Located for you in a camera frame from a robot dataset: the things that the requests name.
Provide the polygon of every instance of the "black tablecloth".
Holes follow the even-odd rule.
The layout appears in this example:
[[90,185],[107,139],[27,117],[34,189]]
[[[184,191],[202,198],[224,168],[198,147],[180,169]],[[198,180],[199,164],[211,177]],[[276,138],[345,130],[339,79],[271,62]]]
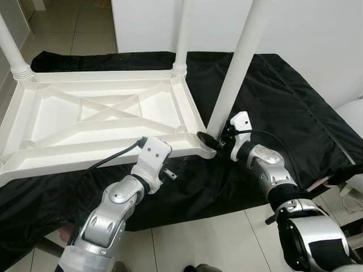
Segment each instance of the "black tablecloth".
[[[188,53],[186,80],[205,125],[232,55]],[[169,52],[87,57],[42,52],[33,60],[32,69],[39,73],[165,70],[172,68],[174,58]],[[231,114],[245,110],[255,129],[273,133],[287,145],[305,188],[336,173],[336,182],[346,180],[352,172],[347,156],[362,163],[362,139],[278,55],[254,56]],[[252,135],[252,140],[286,156],[270,138]],[[242,163],[227,160],[221,154],[210,160],[189,156],[171,161],[178,179],[166,182],[157,194],[147,195],[127,221],[127,230],[206,218],[266,203],[255,178]],[[288,160],[286,167],[294,175]],[[0,270],[29,252],[40,237],[65,222],[73,222],[76,199],[81,212],[91,203],[95,207],[100,192],[121,180],[130,168],[131,165],[118,165],[95,169],[81,182],[78,193],[74,191],[74,181],[81,171],[23,178],[0,188]]]

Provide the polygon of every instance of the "tiled floor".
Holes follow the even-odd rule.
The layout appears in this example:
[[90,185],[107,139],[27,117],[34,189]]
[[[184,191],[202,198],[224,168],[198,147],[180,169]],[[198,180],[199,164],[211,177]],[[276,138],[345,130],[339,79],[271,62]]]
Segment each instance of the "tiled floor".
[[[339,223],[342,211],[336,212],[327,205],[333,202],[329,197],[336,191],[330,190],[314,201]],[[214,265],[225,272],[291,272],[283,258],[276,223],[264,223],[270,215],[270,206],[264,205],[214,218],[126,232],[108,272],[115,261],[123,261],[132,272],[182,272],[185,266],[199,263]],[[361,213],[345,216],[344,223],[358,217],[362,217]],[[58,232],[46,237],[65,246]],[[49,272],[57,264],[58,258],[35,249],[9,272]]]
[[[117,53],[112,10],[96,6],[97,0],[49,0],[46,11],[36,11],[30,26],[33,36],[21,49],[27,63],[42,51],[85,56]],[[3,90],[0,123],[14,93],[14,81]]]
[[[339,197],[339,191],[343,188],[343,186],[335,186],[330,190],[326,191],[321,195],[324,203],[329,207],[331,214],[334,216],[334,219],[340,226],[344,226],[346,224],[352,223],[355,220],[359,220],[363,217],[363,212],[347,212],[347,210],[343,206],[342,198]],[[362,194],[355,189],[353,189],[348,196],[353,197],[358,200],[360,204],[363,203]],[[351,209],[357,210],[360,206],[353,205]]]

